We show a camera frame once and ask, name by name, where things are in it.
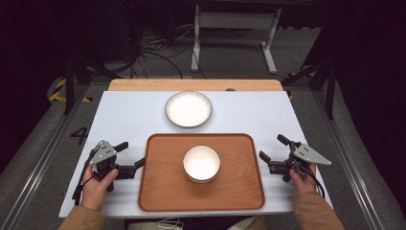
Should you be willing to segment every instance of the person's arm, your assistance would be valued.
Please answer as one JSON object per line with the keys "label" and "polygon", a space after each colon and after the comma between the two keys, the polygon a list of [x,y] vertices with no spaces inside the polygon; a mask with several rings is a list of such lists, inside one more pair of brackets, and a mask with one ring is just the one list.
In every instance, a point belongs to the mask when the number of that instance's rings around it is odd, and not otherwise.
{"label": "person's arm", "polygon": [[107,197],[107,187],[118,174],[111,171],[102,181],[94,178],[92,167],[88,166],[83,176],[82,200],[80,206],[75,206],[58,230],[100,230],[104,216],[100,213]]}
{"label": "person's arm", "polygon": [[[316,165],[310,164],[316,173]],[[344,229],[340,219],[329,204],[316,192],[316,182],[309,175],[299,175],[290,170],[290,177],[296,186],[292,198],[293,212],[301,229]]]}

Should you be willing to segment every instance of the yellow tape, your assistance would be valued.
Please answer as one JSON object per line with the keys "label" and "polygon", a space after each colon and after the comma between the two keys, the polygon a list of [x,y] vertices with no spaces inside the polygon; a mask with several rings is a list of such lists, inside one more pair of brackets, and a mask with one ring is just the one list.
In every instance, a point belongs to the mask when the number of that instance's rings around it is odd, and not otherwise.
{"label": "yellow tape", "polygon": [[292,100],[293,100],[293,93],[292,93],[292,91],[287,90],[287,91],[286,91],[286,94],[287,94],[287,97],[289,98],[289,100],[292,101]]}
{"label": "yellow tape", "polygon": [[[314,75],[316,74],[316,71],[311,72],[310,74],[306,75],[307,78],[313,78]],[[295,76],[296,73],[291,73],[291,74],[287,74],[286,76],[284,76],[286,79],[289,79],[293,76]]]}
{"label": "yellow tape", "polygon": [[[63,85],[65,85],[65,83],[66,83],[65,77],[60,79],[60,81],[57,83],[54,93],[50,97],[51,102],[58,101],[58,102],[66,103],[66,97],[59,97],[59,92],[63,88]],[[81,101],[83,103],[91,103],[91,102],[93,102],[93,98],[83,98]]]}

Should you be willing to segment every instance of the plate rim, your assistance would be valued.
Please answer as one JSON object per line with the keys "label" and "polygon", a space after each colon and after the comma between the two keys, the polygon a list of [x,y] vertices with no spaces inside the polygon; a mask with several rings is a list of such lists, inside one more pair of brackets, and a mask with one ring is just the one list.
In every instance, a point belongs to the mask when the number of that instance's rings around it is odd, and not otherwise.
{"label": "plate rim", "polygon": [[[199,124],[197,124],[197,125],[194,125],[194,126],[182,126],[182,125],[180,125],[180,124],[177,124],[177,123],[174,122],[174,121],[170,118],[170,116],[168,115],[169,102],[170,102],[171,100],[173,100],[173,98],[176,97],[177,95],[185,94],[185,93],[198,94],[198,95],[202,96],[202,98],[205,98],[205,99],[207,100],[207,102],[209,102],[209,109],[210,109],[209,116],[207,116],[207,118],[206,118],[203,122],[201,122],[201,123],[199,123]],[[165,104],[165,114],[167,115],[167,118],[168,118],[172,123],[174,123],[175,125],[177,125],[177,126],[179,126],[179,127],[184,127],[184,128],[192,128],[192,127],[199,127],[199,126],[201,126],[202,124],[204,124],[205,122],[207,122],[207,120],[209,120],[209,118],[212,116],[212,113],[213,113],[213,105],[212,105],[212,102],[209,100],[208,97],[206,97],[206,95],[204,95],[204,94],[202,94],[202,93],[200,93],[200,92],[197,92],[197,91],[181,91],[181,92],[175,93],[174,95],[172,95],[172,96],[167,100],[167,102],[166,102],[166,104]]]}

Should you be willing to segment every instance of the white table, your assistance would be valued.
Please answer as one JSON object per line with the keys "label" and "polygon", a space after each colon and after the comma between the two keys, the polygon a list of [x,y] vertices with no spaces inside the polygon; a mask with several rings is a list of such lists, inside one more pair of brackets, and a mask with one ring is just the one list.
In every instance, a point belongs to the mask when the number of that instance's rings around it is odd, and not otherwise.
{"label": "white table", "polygon": [[[100,140],[117,146],[128,142],[128,149],[118,153],[117,163],[132,165],[145,156],[147,138],[154,133],[247,133],[254,139],[256,153],[263,150],[274,161],[288,157],[289,147],[277,140],[278,134],[306,143],[295,112],[285,92],[214,92],[200,91],[213,105],[211,118],[203,125],[184,129],[174,125],[165,114],[167,100],[177,91],[103,93],[101,102],[75,169],[59,216],[67,217],[74,206],[72,193],[90,150]],[[285,183],[281,175],[269,173],[267,165],[258,158],[265,193],[265,204],[258,210],[210,212],[153,212],[138,207],[138,192],[142,170],[134,179],[116,180],[115,189],[108,194],[101,212],[108,218],[169,218],[224,215],[272,215],[292,211],[290,198],[294,195],[292,182]],[[325,187],[322,177],[316,175]],[[326,190],[326,200],[331,201]]]}

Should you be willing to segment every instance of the table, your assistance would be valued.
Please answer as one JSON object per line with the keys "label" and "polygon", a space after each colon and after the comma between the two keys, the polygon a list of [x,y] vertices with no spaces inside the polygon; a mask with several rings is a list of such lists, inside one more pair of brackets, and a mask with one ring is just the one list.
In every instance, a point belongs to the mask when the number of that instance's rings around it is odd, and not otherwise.
{"label": "table", "polygon": [[[247,91],[223,91],[227,88],[242,90],[244,85]],[[212,102],[212,117],[192,129],[172,124],[164,111],[168,98],[179,91],[198,88]],[[109,141],[112,145],[128,141],[129,147],[118,154],[117,163],[131,165],[144,157],[147,138],[155,133],[247,133],[254,139],[256,152],[263,150],[276,161],[286,159],[289,153],[288,147],[276,139],[278,134],[305,143],[291,103],[276,80],[113,80],[109,91],[104,92],[101,98],[59,216],[67,217],[74,206],[71,196],[82,164],[90,149],[100,140]],[[139,170],[134,179],[115,181],[115,189],[108,195],[101,212],[108,218],[119,219],[254,216],[291,212],[293,183],[283,182],[281,175],[270,174],[267,165],[258,160],[265,193],[265,204],[258,210],[143,212],[137,205],[142,174]],[[324,185],[319,173],[317,177]],[[327,191],[326,199],[331,204]]]}

